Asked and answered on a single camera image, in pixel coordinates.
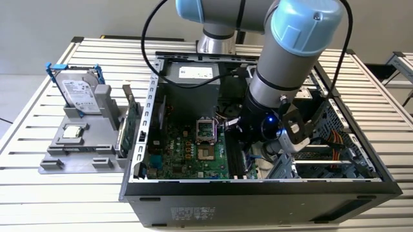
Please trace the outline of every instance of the aluminum workbench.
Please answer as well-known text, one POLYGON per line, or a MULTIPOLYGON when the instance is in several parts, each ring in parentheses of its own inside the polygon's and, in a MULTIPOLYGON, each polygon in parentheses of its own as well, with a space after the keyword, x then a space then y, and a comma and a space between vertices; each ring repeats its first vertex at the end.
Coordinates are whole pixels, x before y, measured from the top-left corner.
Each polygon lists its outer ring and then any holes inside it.
POLYGON ((391 64, 410 83, 413 83, 413 53, 393 52, 386 64, 391 64))
MULTIPOLYGON (((149 70, 140 55, 139 41, 84 39, 71 43, 57 61, 69 65, 101 66, 112 98, 125 103, 121 84, 131 84, 137 102, 147 95, 149 70)), ((239 45, 240 55, 258 56, 260 46, 239 45)), ((186 42, 147 42, 155 51, 195 52, 186 42)), ((339 50, 319 57, 330 78, 339 50)), ((403 194, 339 225, 299 227, 304 231, 413 231, 413 119, 382 87, 357 55, 343 60, 337 89, 342 100, 386 164, 403 194)), ((40 175, 37 166, 63 119, 64 100, 47 77, 0 141, 0 231, 137 231, 139 219, 127 203, 117 202, 123 174, 40 175)), ((240 228, 186 228, 184 230, 240 228)), ((291 230, 248 227, 244 230, 291 230)))

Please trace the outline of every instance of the black computer chassis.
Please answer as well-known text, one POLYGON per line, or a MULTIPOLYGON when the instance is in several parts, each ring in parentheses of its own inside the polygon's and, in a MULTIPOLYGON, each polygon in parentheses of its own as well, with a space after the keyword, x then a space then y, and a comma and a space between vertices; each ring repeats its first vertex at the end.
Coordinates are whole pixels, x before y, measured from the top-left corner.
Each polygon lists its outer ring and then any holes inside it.
MULTIPOLYGON (((156 52, 159 59, 186 61, 194 54, 156 52)), ((256 64, 258 57, 196 54, 198 60, 256 64)), ((330 79, 319 63, 314 70, 326 87, 330 79)), ((119 200, 128 202, 144 227, 252 226, 341 223, 401 195, 402 191, 351 117, 339 93, 334 101, 351 133, 367 153, 382 182, 210 181, 196 183, 159 180, 129 182, 127 165, 119 200)))

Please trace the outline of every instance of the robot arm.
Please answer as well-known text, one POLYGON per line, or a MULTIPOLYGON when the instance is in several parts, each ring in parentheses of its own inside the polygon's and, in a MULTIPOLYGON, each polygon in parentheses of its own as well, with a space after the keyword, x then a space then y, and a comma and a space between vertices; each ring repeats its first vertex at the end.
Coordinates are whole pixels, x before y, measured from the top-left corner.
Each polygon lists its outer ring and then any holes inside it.
POLYGON ((342 18, 341 4, 335 0, 176 0, 176 10, 180 17, 206 25, 264 32, 263 51, 238 118, 242 131, 248 131, 250 138, 243 140, 263 140, 263 122, 275 114, 282 121, 283 149, 294 151, 306 146, 306 125, 291 102, 333 39, 342 18))

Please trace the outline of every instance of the metal frame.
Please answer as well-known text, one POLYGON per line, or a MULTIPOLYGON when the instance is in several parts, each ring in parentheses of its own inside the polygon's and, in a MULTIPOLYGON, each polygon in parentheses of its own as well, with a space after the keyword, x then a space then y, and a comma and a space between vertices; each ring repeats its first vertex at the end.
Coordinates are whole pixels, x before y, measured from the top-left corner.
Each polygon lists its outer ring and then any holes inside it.
MULTIPOLYGON (((85 38, 81 43, 77 42, 76 49, 73 49, 75 43, 69 44, 60 61, 69 65, 84 66, 99 63, 103 66, 105 79, 112 88, 119 88, 121 81, 131 81, 135 99, 143 103, 143 98, 147 95, 145 89, 149 84, 149 71, 141 61, 139 47, 139 41, 85 38)), ((258 56, 260 49, 262 47, 258 45, 238 45, 236 53, 239 55, 258 56)), ((147 42, 149 58, 153 57, 155 50, 195 52, 195 44, 186 42, 147 42)), ((339 53, 339 50, 327 49, 319 57, 321 65, 325 67, 330 79, 334 75, 335 69, 333 67, 337 65, 339 53)), ((294 230, 311 230, 315 232, 323 232, 325 230, 334 230, 335 232, 347 232, 349 230, 354 232, 383 232, 391 230, 410 232, 413 230, 413 159, 410 156, 413 151, 413 129, 403 121, 399 110, 386 100, 387 93, 378 91, 369 75, 362 72, 359 67, 363 67, 363 64, 358 62, 355 64, 349 55, 345 56, 343 64, 337 82, 338 92, 363 134, 370 140, 373 149, 386 164, 395 181, 399 182, 403 195, 339 225, 303 225, 294 227, 294 230), (366 101, 369 97, 374 97, 374 101, 366 101), (383 122, 374 120, 383 116, 397 117, 398 121, 383 122)), ((37 174, 37 165, 51 139, 48 141, 30 140, 40 135, 43 138, 52 137, 56 131, 51 127, 57 127, 63 118, 60 113, 63 99, 51 91, 53 89, 48 84, 49 78, 47 77, 0 141, 0 185, 5 187, 5 192, 2 192, 5 195, 1 199, 8 214, 8 221, 4 223, 5 225, 13 224, 9 226, 12 230, 14 227, 17 230, 64 229, 83 231, 88 228, 112 231, 119 227, 125 230, 136 230, 136 228, 141 227, 141 224, 133 211, 129 207, 117 206, 113 203, 116 197, 111 197, 113 188, 120 187, 123 175, 69 174, 57 177, 37 174), (41 196, 41 199, 25 197, 24 191, 29 191, 32 196, 41 196), (53 202, 57 204, 51 203, 48 197, 52 197, 53 202), (83 213, 81 215, 77 214, 77 210, 76 212, 71 211, 75 207, 73 202, 76 202, 76 208, 87 209, 87 211, 79 212, 83 213), (30 217, 32 214, 40 215, 40 217, 30 217)), ((116 98, 117 95, 119 93, 115 91, 112 97, 116 98)), ((239 229, 243 228, 239 226, 202 228, 204 231, 239 231, 239 229)), ((256 225, 246 229, 291 230, 291 228, 264 225, 256 225)))

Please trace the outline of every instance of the green circuit board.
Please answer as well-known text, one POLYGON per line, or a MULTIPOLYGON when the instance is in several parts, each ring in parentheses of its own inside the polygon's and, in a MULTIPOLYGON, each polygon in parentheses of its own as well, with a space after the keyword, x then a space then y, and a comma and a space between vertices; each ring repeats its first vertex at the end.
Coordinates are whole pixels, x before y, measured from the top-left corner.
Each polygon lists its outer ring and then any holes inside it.
POLYGON ((194 125, 167 124, 165 147, 161 157, 157 156, 159 163, 149 163, 148 178, 228 179, 223 127, 216 128, 214 145, 196 145, 195 127, 195 122, 194 125))

